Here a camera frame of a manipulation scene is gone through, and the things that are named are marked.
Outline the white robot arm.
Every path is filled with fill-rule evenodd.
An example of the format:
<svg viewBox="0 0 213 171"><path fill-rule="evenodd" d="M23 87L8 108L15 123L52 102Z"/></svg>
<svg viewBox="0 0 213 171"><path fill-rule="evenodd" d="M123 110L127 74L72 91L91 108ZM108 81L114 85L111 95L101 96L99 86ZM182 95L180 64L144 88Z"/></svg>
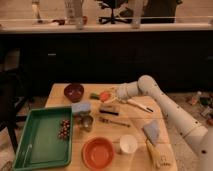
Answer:
<svg viewBox="0 0 213 171"><path fill-rule="evenodd" d="M162 112L198 157L197 171L213 171L213 126L205 127L170 99L149 75L115 87L115 98L127 102L132 97L147 95L156 101Z"/></svg>

